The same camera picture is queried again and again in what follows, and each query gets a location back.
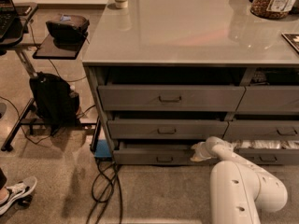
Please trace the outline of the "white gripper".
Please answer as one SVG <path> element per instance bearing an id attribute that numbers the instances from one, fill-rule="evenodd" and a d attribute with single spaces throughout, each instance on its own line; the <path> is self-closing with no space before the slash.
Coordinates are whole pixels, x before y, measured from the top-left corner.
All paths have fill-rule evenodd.
<path id="1" fill-rule="evenodd" d="M 206 147 L 205 142 L 194 144 L 191 146 L 191 149 L 194 150 L 194 155 L 191 157 L 191 161 L 193 162 L 200 162 L 204 161 L 205 159 L 214 158 L 214 155 Z"/>

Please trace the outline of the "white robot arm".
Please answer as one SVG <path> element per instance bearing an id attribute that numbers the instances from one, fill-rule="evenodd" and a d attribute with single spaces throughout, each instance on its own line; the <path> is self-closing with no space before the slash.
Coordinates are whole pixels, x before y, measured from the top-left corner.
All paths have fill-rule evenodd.
<path id="1" fill-rule="evenodd" d="M 191 161 L 220 160 L 210 174 L 211 224 L 261 224 L 259 210 L 277 212 L 286 205 L 285 185 L 236 154 L 231 143 L 212 136 L 192 149 Z"/>

